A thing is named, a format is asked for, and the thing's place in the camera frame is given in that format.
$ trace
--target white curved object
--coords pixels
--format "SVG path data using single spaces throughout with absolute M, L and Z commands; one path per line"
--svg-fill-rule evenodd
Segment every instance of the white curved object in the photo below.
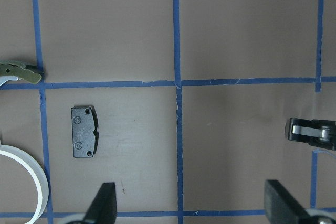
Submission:
M 0 155 L 10 157 L 19 162 L 32 176 L 37 189 L 37 206 L 32 219 L 26 224 L 33 224 L 43 213 L 49 197 L 47 177 L 38 162 L 28 153 L 9 145 L 1 145 Z

